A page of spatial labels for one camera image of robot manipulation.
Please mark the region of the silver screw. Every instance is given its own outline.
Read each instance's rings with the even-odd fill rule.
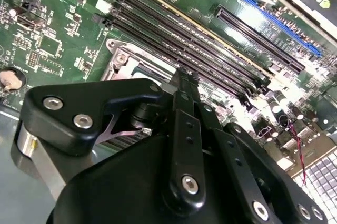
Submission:
[[[191,176],[184,176],[182,179],[184,189],[189,194],[196,194],[199,190],[198,183]]]
[[[317,208],[315,208],[314,206],[311,207],[311,210],[314,212],[314,215],[320,219],[320,220],[323,220],[323,215],[321,214],[321,212],[319,212],[317,210]]]
[[[212,111],[212,108],[209,105],[205,105],[204,108],[206,109],[207,112]]]
[[[158,87],[156,87],[154,84],[150,85],[150,89],[152,91],[159,91]]]
[[[50,110],[59,110],[63,107],[63,102],[59,98],[48,97],[43,100],[43,105]]]
[[[116,57],[116,60],[120,64],[125,64],[127,58],[124,54],[118,54],[117,57]]]
[[[269,218],[269,214],[267,209],[258,201],[253,202],[253,208],[257,216],[259,216],[262,220],[267,221]]]
[[[308,212],[308,210],[306,210],[306,209],[304,208],[304,206],[302,206],[301,204],[298,204],[298,205],[297,205],[297,208],[299,209],[301,215],[302,215],[305,219],[310,220],[310,213]]]
[[[234,129],[236,132],[241,133],[241,128],[238,127],[237,125],[234,126]]]
[[[88,129],[93,126],[93,120],[89,115],[76,115],[73,122],[79,128]]]
[[[188,100],[189,99],[188,96],[186,94],[184,94],[184,93],[181,94],[181,97],[183,97],[184,100]]]
[[[110,48],[115,47],[115,43],[114,43],[113,41],[109,42],[107,45],[108,45]]]

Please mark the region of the ram slot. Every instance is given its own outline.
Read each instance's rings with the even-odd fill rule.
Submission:
[[[172,39],[167,34],[165,34],[161,29],[157,27],[153,27],[148,24],[142,18],[127,14],[119,13],[117,15],[118,18],[122,18],[130,23],[136,24],[140,29],[147,30],[148,32],[152,32],[153,36],[156,36],[156,39],[161,40],[161,44],[170,47],[171,49],[175,50],[179,55],[182,55],[185,58],[190,58],[196,61],[200,68],[210,69],[210,72],[213,72],[213,75],[217,76],[219,79],[225,81],[229,85],[236,86],[238,90],[245,91],[246,89],[250,90],[250,93],[253,92],[253,89],[250,85],[239,81],[237,78],[233,77],[232,75],[224,75],[219,67],[216,66],[211,59],[205,59],[201,55],[197,53],[193,53],[193,51],[185,46],[183,43]]]
[[[218,59],[221,59],[222,61],[228,59],[227,64],[230,65],[230,67],[236,69],[237,71],[239,71],[240,69],[240,71],[243,72],[242,75],[248,76],[250,79],[254,80],[265,79],[265,76],[261,74],[261,72],[257,71],[254,68],[254,66],[251,66],[249,63],[242,60],[228,49],[223,48],[219,43],[209,38],[205,33],[193,27],[186,20],[179,18],[177,15],[174,15],[172,12],[170,12],[163,6],[157,5],[157,7],[160,7],[161,10],[159,12],[158,10],[154,9],[143,0],[118,0],[118,1],[124,7],[125,6],[131,7],[141,12],[144,12],[148,16],[151,16],[152,18],[156,19],[163,26],[169,27],[172,31],[188,38],[189,40],[194,40],[199,47],[208,50],[212,54],[218,55],[217,56]],[[227,58],[225,59],[225,57],[219,56],[219,54],[220,55],[224,54],[226,55]],[[234,60],[238,62],[238,64],[234,66],[235,62],[230,61],[232,59],[229,58],[234,58]]]
[[[128,11],[121,10],[124,15],[129,17],[131,15],[133,16],[135,15],[134,8],[129,8],[126,6],[126,4],[123,4],[122,6],[124,6],[125,9],[128,10]],[[169,36],[179,40],[181,43],[184,43],[186,46],[188,46],[201,56],[205,57],[207,60],[214,61],[219,68],[223,68],[225,71],[227,71],[229,74],[233,75],[240,81],[243,81],[250,86],[254,86],[254,83],[258,80],[257,77],[252,75],[244,68],[241,68],[240,66],[231,62],[230,60],[225,60],[224,58],[222,58],[221,55],[218,52],[216,52],[213,48],[211,48],[209,45],[203,45],[202,43],[198,43],[194,39],[191,39],[191,37],[188,36],[185,32],[183,32],[183,30],[176,27],[171,27],[170,25],[166,25],[162,22],[161,19],[157,19],[155,17],[153,19],[156,21],[156,23],[150,22],[144,18],[142,20],[146,21],[147,24],[151,25],[152,27],[160,28],[162,31],[166,32]]]
[[[229,95],[233,97],[240,97],[242,95],[245,95],[245,93],[235,89],[230,84],[224,83],[224,81],[219,79],[218,76],[214,76],[209,71],[209,69],[200,68],[196,61],[182,57],[181,55],[177,54],[177,52],[175,52],[172,48],[168,48],[165,45],[162,45],[153,37],[150,37],[141,30],[135,28],[133,24],[120,19],[114,19],[113,27],[121,31],[123,34],[142,42],[142,44],[146,47],[144,49],[147,50],[149,53],[158,56],[159,58],[165,60],[175,67],[185,67],[193,72],[197,72],[201,78],[224,90]]]

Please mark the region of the black pcie slot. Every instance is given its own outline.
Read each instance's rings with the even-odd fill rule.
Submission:
[[[126,2],[132,8],[136,8],[139,11],[145,12],[149,16],[156,19],[158,22],[161,22],[164,25],[168,25],[175,32],[177,32],[181,35],[184,35],[189,40],[193,39],[199,46],[203,47],[204,49],[207,49],[212,54],[214,54],[214,52],[215,52],[216,55],[218,55],[219,53],[220,54],[222,53],[221,51],[216,49],[216,47],[212,47],[212,45],[215,44],[214,40],[210,39],[206,34],[202,33],[199,29],[194,28],[187,21],[177,17],[177,15],[173,14],[172,12],[170,12],[168,9],[164,8],[163,6],[157,4],[157,6],[161,8],[161,10],[165,13],[165,15],[163,15],[162,13],[158,12],[157,10],[151,8],[150,6],[148,6],[145,2],[143,2],[141,0],[123,0],[123,1]],[[242,65],[244,65],[244,67],[246,67],[246,68],[250,67],[247,62],[240,59],[238,56],[231,53],[229,50],[227,50],[225,48],[224,48],[224,50],[226,50],[229,54],[233,55],[238,62],[240,62]],[[259,75],[261,75],[261,73],[258,73],[258,72],[252,73],[252,72],[250,72],[250,71],[248,71],[248,70],[246,70],[246,69],[244,69],[240,66],[235,67],[233,65],[234,65],[234,63],[231,63],[231,67],[236,68],[236,70],[238,70],[238,68],[239,68],[240,71],[244,72],[242,74],[244,76],[247,76],[248,78],[252,79],[252,81],[254,81],[254,79],[255,80],[260,79]]]
[[[215,17],[226,24],[226,26],[240,33],[260,50],[268,53],[271,57],[273,57],[273,59],[292,69],[296,74],[305,70],[304,65],[299,63],[294,57],[264,38],[254,29],[227,11],[227,9],[219,7]]]
[[[129,17],[131,17],[131,15],[134,16],[134,13],[130,12],[129,8],[126,8],[126,9],[128,9],[128,11],[123,11],[123,9],[121,9],[121,12],[124,15],[129,16]],[[212,60],[215,64],[217,64],[217,67],[223,68],[229,74],[232,74],[235,78],[240,79],[241,81],[245,82],[249,86],[254,86],[253,83],[256,82],[257,78],[252,77],[251,73],[246,71],[244,68],[240,68],[239,66],[235,65],[234,63],[230,61],[221,60],[220,55],[210,46],[203,45],[202,43],[198,43],[197,41],[191,39],[191,37],[186,35],[186,33],[183,32],[181,29],[171,27],[171,25],[164,24],[161,18],[160,19],[154,18],[154,19],[160,23],[159,27],[161,29],[167,30],[167,32],[169,33],[171,37],[178,39],[179,41],[187,45],[189,48],[199,53],[201,56],[207,57],[206,60]],[[148,25],[158,28],[154,23],[151,23],[147,20],[145,21],[147,22]]]

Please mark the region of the black plastic part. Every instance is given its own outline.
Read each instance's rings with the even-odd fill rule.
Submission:
[[[20,119],[26,129],[39,139],[69,155],[84,155],[91,151],[103,128],[103,116],[133,107],[141,102],[156,102],[162,95],[149,79],[127,79],[113,82],[39,86],[26,94]],[[59,110],[43,105],[46,97],[57,97],[63,102]],[[93,125],[89,129],[75,126],[78,114],[89,115]]]
[[[144,139],[76,176],[62,191],[53,224],[235,224],[235,193],[216,158],[204,155],[205,205],[188,218],[169,210],[161,190],[167,170],[166,137]]]
[[[224,131],[233,135],[239,144],[241,151],[250,166],[254,177],[263,180],[269,189],[268,199],[270,206],[282,223],[327,223],[327,218],[321,210],[323,220],[315,217],[311,207],[320,209],[319,206],[289,177],[289,175],[277,165],[277,163],[261,148],[249,134],[241,128],[238,133],[229,123]],[[310,213],[311,219],[305,219],[298,210],[298,204],[305,207]]]

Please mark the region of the red and black wire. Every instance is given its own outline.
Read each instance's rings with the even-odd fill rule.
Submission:
[[[297,132],[294,129],[294,126],[292,124],[289,124],[289,130],[290,130],[290,133],[292,134],[292,136],[294,137],[294,139],[297,142],[297,147],[298,147],[299,154],[300,154],[300,162],[301,162],[301,166],[302,166],[302,169],[303,169],[303,179],[302,179],[302,181],[303,181],[303,185],[305,186],[306,185],[306,172],[305,172],[304,156],[302,154],[302,139],[297,136]]]

